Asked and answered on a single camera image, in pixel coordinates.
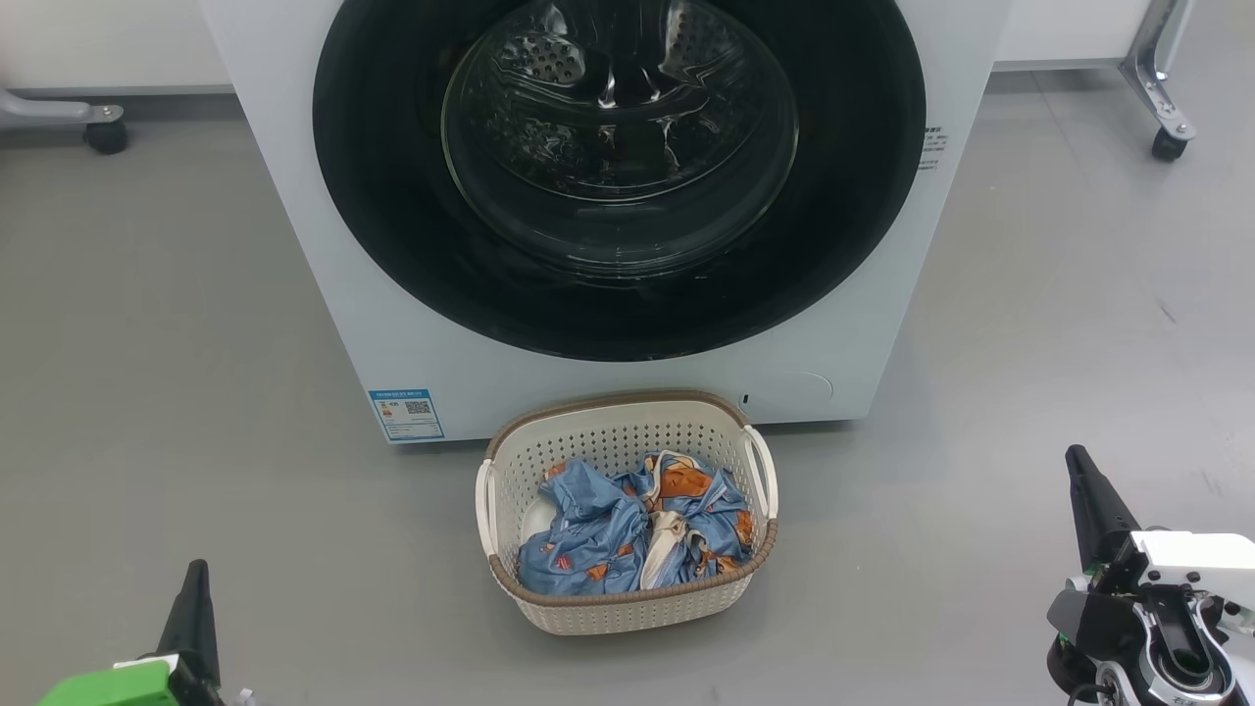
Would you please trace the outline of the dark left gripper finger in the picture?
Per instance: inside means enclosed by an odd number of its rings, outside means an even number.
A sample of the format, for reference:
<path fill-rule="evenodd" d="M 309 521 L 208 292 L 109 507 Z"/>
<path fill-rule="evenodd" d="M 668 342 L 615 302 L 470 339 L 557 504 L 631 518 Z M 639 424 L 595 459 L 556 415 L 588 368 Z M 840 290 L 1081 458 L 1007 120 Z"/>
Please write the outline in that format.
<path fill-rule="evenodd" d="M 215 602 L 210 589 L 208 563 L 193 561 L 176 594 L 157 645 L 157 656 L 174 657 L 169 692 L 176 706 L 225 706 L 217 651 Z"/>

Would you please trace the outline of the blue energy label sticker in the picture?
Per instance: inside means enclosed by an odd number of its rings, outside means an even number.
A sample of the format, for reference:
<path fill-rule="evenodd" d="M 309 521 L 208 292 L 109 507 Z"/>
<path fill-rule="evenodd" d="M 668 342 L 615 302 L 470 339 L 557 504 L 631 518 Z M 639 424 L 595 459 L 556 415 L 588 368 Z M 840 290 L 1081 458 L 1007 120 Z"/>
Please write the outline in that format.
<path fill-rule="evenodd" d="M 368 390 L 366 394 L 390 445 L 417 445 L 446 438 L 433 398 L 425 387 Z"/>

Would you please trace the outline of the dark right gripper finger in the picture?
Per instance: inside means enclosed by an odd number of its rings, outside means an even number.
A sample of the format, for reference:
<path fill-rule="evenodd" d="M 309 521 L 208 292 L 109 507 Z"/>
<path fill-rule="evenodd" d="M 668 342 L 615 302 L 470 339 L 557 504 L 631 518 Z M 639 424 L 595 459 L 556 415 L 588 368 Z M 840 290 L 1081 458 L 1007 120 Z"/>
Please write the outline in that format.
<path fill-rule="evenodd" d="M 1068 446 L 1065 465 L 1071 474 L 1071 504 L 1081 567 L 1094 571 L 1116 564 L 1141 569 L 1143 559 L 1130 544 L 1130 534 L 1141 530 L 1141 524 L 1124 499 L 1099 472 L 1086 446 Z"/>

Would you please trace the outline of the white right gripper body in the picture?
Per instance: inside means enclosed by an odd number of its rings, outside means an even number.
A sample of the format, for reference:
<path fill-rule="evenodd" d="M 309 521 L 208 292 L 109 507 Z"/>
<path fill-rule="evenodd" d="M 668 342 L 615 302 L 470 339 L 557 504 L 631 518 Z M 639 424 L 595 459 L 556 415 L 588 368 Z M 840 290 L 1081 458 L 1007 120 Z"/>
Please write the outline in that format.
<path fill-rule="evenodd" d="M 1079 576 L 1079 591 L 1143 602 L 1151 589 L 1220 599 L 1220 630 L 1255 633 L 1255 540 L 1240 533 L 1131 530 L 1113 558 Z"/>

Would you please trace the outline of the cream perforated laundry basket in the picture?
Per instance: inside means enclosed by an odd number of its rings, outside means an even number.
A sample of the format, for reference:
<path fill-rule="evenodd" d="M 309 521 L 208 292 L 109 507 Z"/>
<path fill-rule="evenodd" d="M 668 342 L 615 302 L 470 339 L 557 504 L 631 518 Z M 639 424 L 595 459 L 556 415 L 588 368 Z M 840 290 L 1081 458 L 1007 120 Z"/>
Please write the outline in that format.
<path fill-rule="evenodd" d="M 730 472 L 756 522 L 753 557 L 730 574 L 671 588 L 547 597 L 520 583 L 520 545 L 555 518 L 538 497 L 547 473 L 582 459 L 605 477 L 633 472 L 648 451 L 699 456 Z M 581 399 L 527 413 L 489 439 L 476 478 L 479 542 L 497 584 L 552 635 L 659 630 L 717 614 L 748 588 L 778 539 L 778 479 L 771 446 L 744 413 L 698 390 L 648 390 Z"/>

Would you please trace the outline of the grey metal caster leg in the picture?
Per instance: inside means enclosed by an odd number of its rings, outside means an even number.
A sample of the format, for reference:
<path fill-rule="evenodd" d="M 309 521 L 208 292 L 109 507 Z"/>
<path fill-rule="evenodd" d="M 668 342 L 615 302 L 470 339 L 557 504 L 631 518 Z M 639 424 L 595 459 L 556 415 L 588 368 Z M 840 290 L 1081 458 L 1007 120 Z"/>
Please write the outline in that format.
<path fill-rule="evenodd" d="M 28 125 L 80 125 L 82 140 L 99 155 L 118 155 L 129 144 L 122 107 L 94 107 L 82 100 L 35 100 L 0 87 L 0 129 Z"/>
<path fill-rule="evenodd" d="M 1150 153 L 1155 161 L 1172 164 L 1183 155 L 1196 137 L 1196 125 L 1170 97 L 1167 76 L 1180 35 L 1192 13 L 1195 0 L 1150 0 L 1140 28 L 1130 44 L 1119 73 L 1141 98 L 1143 107 L 1158 120 Z"/>

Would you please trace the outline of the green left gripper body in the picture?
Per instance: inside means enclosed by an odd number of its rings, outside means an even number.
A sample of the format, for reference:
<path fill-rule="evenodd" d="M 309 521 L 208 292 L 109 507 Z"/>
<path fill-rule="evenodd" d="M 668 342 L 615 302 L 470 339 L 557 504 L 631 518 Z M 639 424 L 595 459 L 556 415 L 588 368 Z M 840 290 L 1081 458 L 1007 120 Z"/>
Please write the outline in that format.
<path fill-rule="evenodd" d="M 63 678 L 39 706 L 179 706 L 169 687 L 174 666 L 167 660 L 139 660 Z"/>

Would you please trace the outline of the transparent washing machine door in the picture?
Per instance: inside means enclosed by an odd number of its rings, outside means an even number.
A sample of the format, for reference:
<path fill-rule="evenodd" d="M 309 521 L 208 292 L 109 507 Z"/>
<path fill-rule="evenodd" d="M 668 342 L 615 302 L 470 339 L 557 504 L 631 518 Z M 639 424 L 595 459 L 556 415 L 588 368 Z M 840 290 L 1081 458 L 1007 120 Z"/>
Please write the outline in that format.
<path fill-rule="evenodd" d="M 922 155 L 896 0 L 344 0 L 312 133 L 358 245 L 547 356 L 722 349 L 873 253 Z"/>

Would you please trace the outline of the blue bear-print garment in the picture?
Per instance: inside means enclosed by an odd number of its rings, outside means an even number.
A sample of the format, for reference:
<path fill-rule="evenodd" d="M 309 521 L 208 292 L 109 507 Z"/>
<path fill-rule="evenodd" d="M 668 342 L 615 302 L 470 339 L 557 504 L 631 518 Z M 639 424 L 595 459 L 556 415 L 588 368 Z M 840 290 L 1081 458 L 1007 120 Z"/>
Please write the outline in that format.
<path fill-rule="evenodd" d="M 730 472 L 660 450 L 645 453 L 635 470 L 611 482 L 645 510 L 640 589 L 709 581 L 753 557 L 754 517 Z"/>
<path fill-rule="evenodd" d="M 538 497 L 556 513 L 548 529 L 520 545 L 517 581 L 547 597 L 640 589 L 648 554 L 648 510 L 617 479 L 582 459 L 552 468 Z"/>

